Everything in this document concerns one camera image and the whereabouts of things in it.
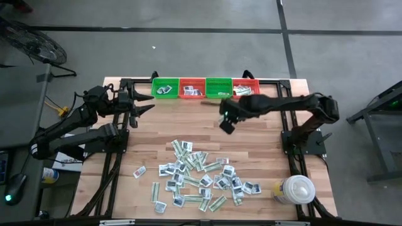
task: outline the computer mouse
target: computer mouse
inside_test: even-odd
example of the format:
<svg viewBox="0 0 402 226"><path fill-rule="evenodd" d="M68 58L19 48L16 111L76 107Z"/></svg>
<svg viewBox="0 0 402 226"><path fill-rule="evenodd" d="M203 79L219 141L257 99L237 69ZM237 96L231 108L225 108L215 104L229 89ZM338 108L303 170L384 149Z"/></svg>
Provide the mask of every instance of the computer mouse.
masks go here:
<svg viewBox="0 0 402 226"><path fill-rule="evenodd" d="M6 185L4 198L7 205L16 205L21 201L24 194L26 175L19 173L12 176Z"/></svg>

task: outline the black metal frame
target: black metal frame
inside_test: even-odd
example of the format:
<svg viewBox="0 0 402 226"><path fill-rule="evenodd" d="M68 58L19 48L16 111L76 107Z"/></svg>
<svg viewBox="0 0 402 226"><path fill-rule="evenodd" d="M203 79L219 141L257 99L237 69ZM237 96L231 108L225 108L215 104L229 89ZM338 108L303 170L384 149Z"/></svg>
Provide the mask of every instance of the black metal frame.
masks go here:
<svg viewBox="0 0 402 226"><path fill-rule="evenodd" d="M157 72L153 72L151 78L132 78L131 81L134 83L152 83L152 79L159 77ZM254 76L249 71L245 70L243 78L254 79ZM130 78L124 78L120 82L120 87L124 87L126 80ZM291 86L289 80L270 80L270 79L260 79L259 83L261 85L275 85L277 89L278 97L283 97L282 91L285 89L286 95L288 97L292 96ZM283 125L283 130L288 131L288 119L285 111L281 111L281 121ZM291 121L293 126L297 126L297 119L295 111L290 111ZM116 114L113 117L113 123L117 124L119 117L121 114ZM123 114L123 123L121 129L127 129L128 126L129 113ZM61 226L61 225L76 225L76 226L84 226L84 225L99 225L101 220L112 220L112 211L114 207L114 200L116 197L117 190L117 182L119 179L119 171L120 165L122 161L123 153L116 154L116 160L114 162L114 166L109 171L109 166L111 163L112 154L107 153L104 167L102 170L102 176L100 181L99 189L96 191L94 196L91 198L90 202L86 204L84 209L76 215L71 215L68 218L59 218L59 219L51 219L51 220L34 220L29 222L14 222L12 225L44 225L44 226ZM296 154L299 157L301 174L304 176L307 175L307 167L305 163L305 158L303 154ZM288 162L291 175L298 174L298 169L296 168L295 159L296 155L288 154ZM109 200L107 203L107 208L102 214L102 204L104 198L104 192L108 185L111 183L111 190L109 194ZM315 203L321 205L317 199L314 199ZM168 219L132 219L135 222L135 225L199 225L199 226L213 226L213 225L384 225L377 223L366 223L366 222L354 222L348 220L342 220L341 218L335 218L328 213L322 212L322 218L318 218L315 216L315 209L312 203L307 205L308 207L308 216L305 215L302 210L301 205L296 205L296 213L298 220L297 221L275 221L275 220L201 220L201 219L193 219L193 220L168 220ZM94 216L89 216L91 211L95 208Z"/></svg>
<svg viewBox="0 0 402 226"><path fill-rule="evenodd" d="M400 110L386 109L391 103L402 98L402 81L380 93L375 98L378 98L378 100L346 119L349 124L355 124L359 119L364 119L371 141L378 153L381 167L385 173L368 177L367 182L370 183L402 178L402 171L397 169L391 151L386 148L386 144L374 132L371 119L371 115L374 114L402 114Z"/></svg>
<svg viewBox="0 0 402 226"><path fill-rule="evenodd" d="M134 83L152 83L152 79L159 77L158 72L153 72L151 78L133 78L132 81ZM252 75L252 73L248 70L245 70L243 72L242 78L250 78L250 79L254 79L254 76ZM291 93L291 86L290 86L290 81L289 80L270 80L270 79L261 79L259 80L259 83L261 85L275 85L276 89L277 89L277 94L278 97L282 97L282 90L285 89L286 90L286 95L291 97L292 93ZM281 120L282 120L282 126L283 126L283 130L284 131L288 131L289 130L289 126L288 126L288 119L286 116L286 113L284 111L280 112L281 114ZM296 114L295 111L291 111L291 121L293 126L297 126L297 119L296 119ZM113 118L113 123L117 124L119 119L119 116L115 115ZM125 129L127 128L127 124L128 124L128 114L124 114L124 119L123 119L123 126ZM304 155L303 154L297 154L299 157L299 162L300 162L300 169L301 169L301 173L304 176L308 177L307 174L307 168L306 168L306 163L305 163L305 159L304 159ZM105 216L111 217L112 215L112 210L113 210L113 206L114 206L114 199L116 196L116 188L117 188L117 181L119 178L119 168L120 168L120 164L121 164L121 159L122 159L122 154L117 154L116 160L115 160L115 164L118 164L118 169L117 169L117 175L115 175L115 177L113 178L112 181L112 185L111 185L111 192L109 195L109 202L107 204L107 210L105 211ZM289 160L289 167L290 169L293 168L293 166L295 165L295 160L294 160L294 156L293 155L288 155L288 160ZM108 179L108 172L109 172L109 166L111 163L111 153L107 153L106 154L106 158L105 158L105 162L104 162L104 168L102 171L102 177L101 177L101 183L100 183L100 189L102 187L105 187L109 184L106 183L107 179ZM103 192L101 194L101 197L99 197L97 203L96 203L96 208L95 208L95 215L100 215L101 214L101 208L102 208L102 202L103 202ZM307 205L308 207L308 215L311 217L315 217L315 210L313 207L312 203L309 203ZM303 213L302 210L302 206L301 205L296 205L296 210L297 210L297 216L298 219L302 219L303 217L305 217L305 214ZM162 221L158 221L158 223L164 223L166 222L165 220ZM230 222L230 223L236 223L237 221L232 221L232 220L228 220L225 222ZM267 221L252 221L252 222L259 222L259 223L266 223Z"/></svg>

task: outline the bicycle wheel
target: bicycle wheel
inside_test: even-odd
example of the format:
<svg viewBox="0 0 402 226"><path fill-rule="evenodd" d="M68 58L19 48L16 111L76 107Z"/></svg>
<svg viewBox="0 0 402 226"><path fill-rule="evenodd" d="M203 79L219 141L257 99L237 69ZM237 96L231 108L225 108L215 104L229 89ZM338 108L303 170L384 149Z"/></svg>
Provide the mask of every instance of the bicycle wheel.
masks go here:
<svg viewBox="0 0 402 226"><path fill-rule="evenodd" d="M61 65L67 61L66 52L56 41L24 23L8 22L2 34L1 38L11 46L42 63Z"/></svg>

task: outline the red basket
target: red basket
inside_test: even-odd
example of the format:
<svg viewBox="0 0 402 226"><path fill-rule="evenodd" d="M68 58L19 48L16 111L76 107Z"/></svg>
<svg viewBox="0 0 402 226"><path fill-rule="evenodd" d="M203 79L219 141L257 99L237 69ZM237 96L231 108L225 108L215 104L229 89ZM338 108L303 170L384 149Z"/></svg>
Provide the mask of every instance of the red basket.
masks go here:
<svg viewBox="0 0 402 226"><path fill-rule="evenodd" d="M202 95L184 95L184 86L192 85L194 89L201 91ZM205 78L181 78L178 96L183 99L204 99L205 98Z"/></svg>
<svg viewBox="0 0 402 226"><path fill-rule="evenodd" d="M234 78L233 79L233 87L238 85L245 85L251 87L251 90L254 91L254 94L259 94L259 82L257 79L250 78ZM233 91L233 97L235 99L240 99L240 95L236 95L236 92Z"/></svg>

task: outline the plastic basket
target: plastic basket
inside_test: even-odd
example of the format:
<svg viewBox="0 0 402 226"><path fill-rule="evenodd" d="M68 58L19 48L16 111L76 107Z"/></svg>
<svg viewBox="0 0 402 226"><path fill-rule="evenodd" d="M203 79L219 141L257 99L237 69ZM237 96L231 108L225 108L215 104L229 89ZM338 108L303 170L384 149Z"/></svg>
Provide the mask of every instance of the plastic basket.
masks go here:
<svg viewBox="0 0 402 226"><path fill-rule="evenodd" d="M184 95L184 86L192 85L199 90L202 95ZM178 96L183 99L204 99L205 98L205 78L181 78Z"/></svg>
<svg viewBox="0 0 402 226"><path fill-rule="evenodd" d="M235 78L233 79L233 88L238 85L245 85L251 88L254 91L254 94L259 94L259 81L257 79L250 78ZM241 95L236 95L234 91L233 97L239 99Z"/></svg>
<svg viewBox="0 0 402 226"><path fill-rule="evenodd" d="M233 85L231 78L207 78L206 79L207 98L230 98L233 96Z"/></svg>
<svg viewBox="0 0 402 226"><path fill-rule="evenodd" d="M156 91L160 87L166 87L169 85L171 90L167 94L159 94ZM178 97L178 78L154 78L152 79L152 96L157 99L175 99Z"/></svg>

